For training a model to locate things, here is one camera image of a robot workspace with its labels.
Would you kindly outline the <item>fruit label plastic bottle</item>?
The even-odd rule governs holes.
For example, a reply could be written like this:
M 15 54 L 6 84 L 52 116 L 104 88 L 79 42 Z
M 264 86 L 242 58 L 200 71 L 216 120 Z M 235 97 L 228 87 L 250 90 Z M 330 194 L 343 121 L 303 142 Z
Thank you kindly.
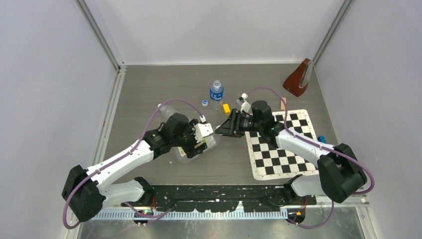
M 206 141 L 206 143 L 208 145 L 208 149 L 205 150 L 205 152 L 207 152 L 207 151 L 213 149 L 214 147 L 216 147 L 218 145 L 218 143 L 219 143 L 219 136 L 217 136 L 215 133 L 213 133 L 212 135 L 210 135 L 208 137 L 205 137 L 203 140 Z M 193 161 L 194 159 L 198 158 L 201 155 L 200 154 L 199 156 L 194 157 L 194 159 L 188 159 L 185 156 L 183 150 L 181 149 L 181 146 L 176 147 L 174 149 L 174 152 L 175 152 L 175 155 L 176 155 L 176 157 L 177 157 L 177 159 L 178 159 L 178 161 L 180 163 L 188 163 L 188 162 L 191 162 L 191 161 Z

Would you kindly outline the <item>blue label water bottle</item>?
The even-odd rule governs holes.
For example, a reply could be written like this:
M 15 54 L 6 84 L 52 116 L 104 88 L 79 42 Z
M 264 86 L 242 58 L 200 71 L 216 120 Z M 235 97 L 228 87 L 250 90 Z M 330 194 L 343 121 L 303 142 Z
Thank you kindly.
M 222 108 L 224 87 L 220 80 L 215 80 L 210 87 L 210 106 L 213 110 L 219 111 Z

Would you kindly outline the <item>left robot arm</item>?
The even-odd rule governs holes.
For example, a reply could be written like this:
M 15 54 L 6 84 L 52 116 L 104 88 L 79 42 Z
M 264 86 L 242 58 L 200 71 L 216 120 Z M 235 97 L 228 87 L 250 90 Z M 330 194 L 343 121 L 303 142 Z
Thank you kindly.
M 212 134 L 212 125 L 204 117 L 189 120 L 185 115 L 175 113 L 108 160 L 88 168 L 76 165 L 69 171 L 62 191 L 66 201 L 63 220 L 67 219 L 69 209 L 79 222 L 86 222 L 104 207 L 126 202 L 149 205 L 153 198 L 152 188 L 144 178 L 120 184 L 115 181 L 173 147 L 181 147 L 188 158 L 194 158 L 207 149 L 205 138 Z

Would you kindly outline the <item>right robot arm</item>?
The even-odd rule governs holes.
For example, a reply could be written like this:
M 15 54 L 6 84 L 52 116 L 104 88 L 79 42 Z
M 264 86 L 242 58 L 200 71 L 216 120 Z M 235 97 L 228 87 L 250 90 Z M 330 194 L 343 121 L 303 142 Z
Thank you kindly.
M 275 120 L 266 101 L 255 101 L 251 110 L 249 114 L 233 109 L 215 132 L 229 137 L 256 132 L 266 144 L 292 152 L 313 164 L 318 174 L 295 176 L 284 184 L 284 198 L 288 203 L 297 204 L 308 195 L 326 195 L 332 201 L 342 203 L 358 194 L 367 183 L 363 166 L 348 145 L 322 143 L 296 132 L 293 127 L 286 127 Z

